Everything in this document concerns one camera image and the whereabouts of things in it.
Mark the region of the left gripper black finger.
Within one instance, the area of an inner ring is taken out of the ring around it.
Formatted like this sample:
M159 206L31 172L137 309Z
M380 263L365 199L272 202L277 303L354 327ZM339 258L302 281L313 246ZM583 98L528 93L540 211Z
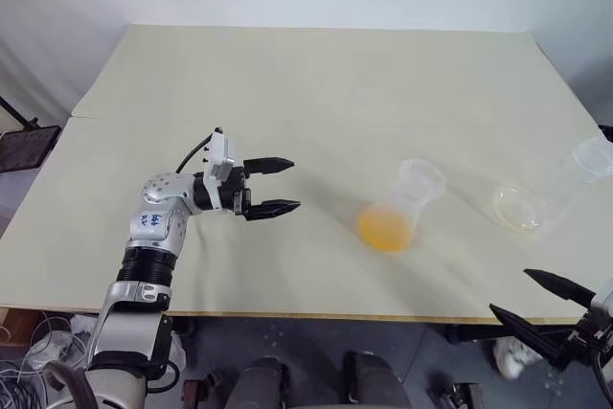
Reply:
M294 162L282 157L262 157L254 159L245 159L243 168L245 175L251 174L272 174L287 170L294 166Z
M301 206L300 201L288 199L265 200L260 204L250 204L244 211L247 221L271 219L291 213Z

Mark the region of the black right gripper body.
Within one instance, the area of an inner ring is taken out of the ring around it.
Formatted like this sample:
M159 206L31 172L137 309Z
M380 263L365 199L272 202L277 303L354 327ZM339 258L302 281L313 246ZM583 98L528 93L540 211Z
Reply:
M587 310L573 328L569 342L581 350L611 352L611 316L601 310Z

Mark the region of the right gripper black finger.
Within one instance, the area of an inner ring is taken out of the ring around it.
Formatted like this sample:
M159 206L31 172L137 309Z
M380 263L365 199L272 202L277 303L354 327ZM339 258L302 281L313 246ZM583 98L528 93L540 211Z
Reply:
M524 269L523 272L557 297L565 301L572 301L582 307L590 307L596 295L594 291L548 271Z
M553 368L564 371L571 359L567 352L568 333L547 333L522 317L494 304L489 309L500 323L518 340L540 354Z

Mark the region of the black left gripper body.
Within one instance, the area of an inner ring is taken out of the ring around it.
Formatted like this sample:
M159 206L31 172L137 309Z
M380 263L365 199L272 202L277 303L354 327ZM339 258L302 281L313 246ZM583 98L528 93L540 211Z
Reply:
M246 185L249 175L245 167L233 167L227 179L217 188L221 209L243 216L246 220L253 219L251 190Z

